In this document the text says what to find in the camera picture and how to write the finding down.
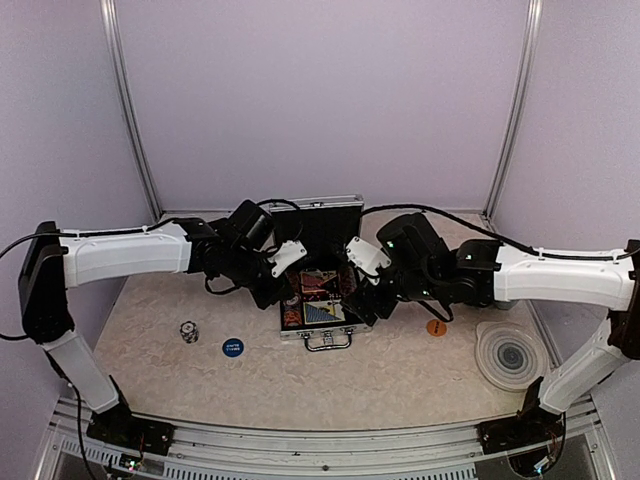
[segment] black cable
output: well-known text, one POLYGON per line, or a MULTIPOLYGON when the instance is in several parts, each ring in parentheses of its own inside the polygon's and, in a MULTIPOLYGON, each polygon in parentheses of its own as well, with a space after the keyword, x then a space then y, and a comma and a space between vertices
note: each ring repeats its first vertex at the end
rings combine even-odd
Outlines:
POLYGON ((233 287, 229 287, 225 290, 213 290, 211 288, 211 286, 209 285, 209 281, 210 279, 205 278, 204 279, 204 289, 209 292, 211 295, 227 295, 229 293, 235 292, 236 290, 240 290, 240 287, 238 285, 234 285, 233 287))
POLYGON ((76 392, 76 398, 78 399, 78 415, 76 417, 76 420, 78 422, 78 442, 80 443, 80 453, 82 454, 82 461, 84 462, 84 466, 87 469, 87 473, 89 474, 89 477, 91 477, 91 480, 98 480, 91 471, 89 460, 87 460, 87 452, 84 449, 84 440, 82 439, 82 399, 80 398, 80 392, 73 384, 71 384, 71 388, 73 388, 73 391, 76 392))
POLYGON ((580 260, 580 261, 609 262, 614 260, 624 260, 625 258, 629 258, 629 257, 632 257, 633 255, 640 253, 640 248, 637 248, 632 252, 624 253, 619 257, 615 257, 615 258, 612 256, 590 256, 590 255, 581 256, 581 255, 562 255, 557 253, 544 253, 544 252, 541 253, 531 246, 520 243, 517 240, 513 240, 512 238, 505 237, 504 235, 500 235, 499 233, 492 232, 491 230, 478 227, 477 225, 474 225, 471 222, 467 222, 466 220, 463 220, 460 217, 456 217, 455 215, 449 212, 446 212, 439 208, 431 207, 429 205, 421 205, 418 203, 397 203, 397 204, 390 204, 390 205, 378 205, 376 207, 367 208, 360 214, 360 216, 364 217, 365 215, 368 215, 370 213, 382 212, 385 210, 405 210, 405 209, 421 210, 423 212, 431 212, 436 215, 440 215, 442 217, 448 218, 451 221, 459 223, 460 225, 470 230, 486 235, 487 237, 493 238, 494 240, 499 240, 505 245, 510 245, 524 253, 528 253, 529 255, 534 255, 534 256, 540 256, 542 258, 550 258, 554 260, 580 260))
POLYGON ((6 340, 7 342, 20 342, 22 340, 26 340, 29 338, 29 335, 20 335, 17 337, 10 337, 8 335, 3 335, 0 333, 0 340, 6 340))
POLYGON ((562 425, 562 442, 560 443, 560 449, 558 450, 558 453, 553 457, 553 463, 549 465, 549 468, 542 472, 543 475, 547 474, 549 470, 551 470, 558 464, 558 462, 560 461, 560 457, 562 456, 562 452, 564 451, 564 444, 567 441, 567 412, 562 412, 562 425))

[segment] white wall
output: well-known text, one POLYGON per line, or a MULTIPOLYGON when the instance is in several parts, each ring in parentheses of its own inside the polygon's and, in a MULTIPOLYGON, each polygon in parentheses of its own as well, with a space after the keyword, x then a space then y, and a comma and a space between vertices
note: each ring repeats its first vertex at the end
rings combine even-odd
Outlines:
MULTIPOLYGON (((0 1, 0 248, 43 220, 64 228, 149 221, 95 0, 0 1)), ((0 261, 0 332, 22 333, 17 280, 25 249, 0 261)), ((120 282, 69 292, 95 343, 120 282)), ((27 478, 61 389, 31 341, 0 342, 0 465, 27 478)))
MULTIPOLYGON (((640 3, 545 0, 531 85, 495 223, 548 248, 640 238, 640 3)), ((605 314, 539 305, 566 358, 605 314)), ((594 391, 623 479, 638 477, 640 368, 594 391)))
POLYGON ((166 209, 484 206, 527 0, 142 0, 118 17, 166 209))

